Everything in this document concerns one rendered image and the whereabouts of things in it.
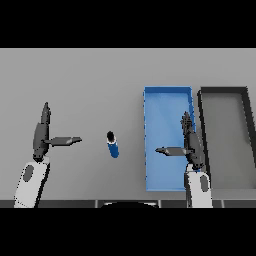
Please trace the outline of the blue bin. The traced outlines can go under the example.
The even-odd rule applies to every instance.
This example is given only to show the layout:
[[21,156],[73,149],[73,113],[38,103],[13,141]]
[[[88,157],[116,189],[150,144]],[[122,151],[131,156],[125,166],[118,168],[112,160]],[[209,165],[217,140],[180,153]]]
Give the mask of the blue bin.
[[184,191],[186,157],[165,156],[156,149],[184,146],[184,112],[195,120],[192,87],[145,86],[143,97],[146,191]]

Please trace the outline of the dark grey bin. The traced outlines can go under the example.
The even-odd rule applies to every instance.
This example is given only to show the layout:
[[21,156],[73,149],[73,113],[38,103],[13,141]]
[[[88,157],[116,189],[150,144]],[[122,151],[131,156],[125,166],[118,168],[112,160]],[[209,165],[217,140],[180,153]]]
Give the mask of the dark grey bin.
[[201,87],[197,96],[212,188],[256,189],[256,129],[248,88]]

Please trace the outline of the blue pipe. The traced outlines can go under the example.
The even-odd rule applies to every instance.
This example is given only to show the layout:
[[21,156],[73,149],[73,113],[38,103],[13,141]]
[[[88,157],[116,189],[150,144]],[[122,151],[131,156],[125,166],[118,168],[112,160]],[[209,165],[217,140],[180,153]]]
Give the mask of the blue pipe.
[[107,145],[110,151],[110,155],[113,158],[117,158],[119,156],[117,138],[112,131],[107,132]]

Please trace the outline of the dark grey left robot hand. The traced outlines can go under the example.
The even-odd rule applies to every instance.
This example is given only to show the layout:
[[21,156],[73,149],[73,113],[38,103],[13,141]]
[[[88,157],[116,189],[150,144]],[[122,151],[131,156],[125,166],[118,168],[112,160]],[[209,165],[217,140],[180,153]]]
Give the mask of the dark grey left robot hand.
[[42,162],[48,153],[49,147],[71,146],[81,142],[81,137],[50,137],[51,109],[48,103],[44,104],[41,119],[37,123],[33,137],[33,160]]

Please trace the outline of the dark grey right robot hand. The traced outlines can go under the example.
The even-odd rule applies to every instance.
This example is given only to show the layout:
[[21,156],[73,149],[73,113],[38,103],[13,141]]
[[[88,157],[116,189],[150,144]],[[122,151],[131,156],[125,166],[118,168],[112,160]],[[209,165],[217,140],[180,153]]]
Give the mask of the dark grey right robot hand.
[[187,162],[192,165],[193,170],[199,170],[204,166],[202,159],[202,146],[198,135],[194,131],[192,119],[187,111],[184,112],[180,121],[184,137],[183,147],[160,147],[156,148],[157,153],[165,156],[185,156]]

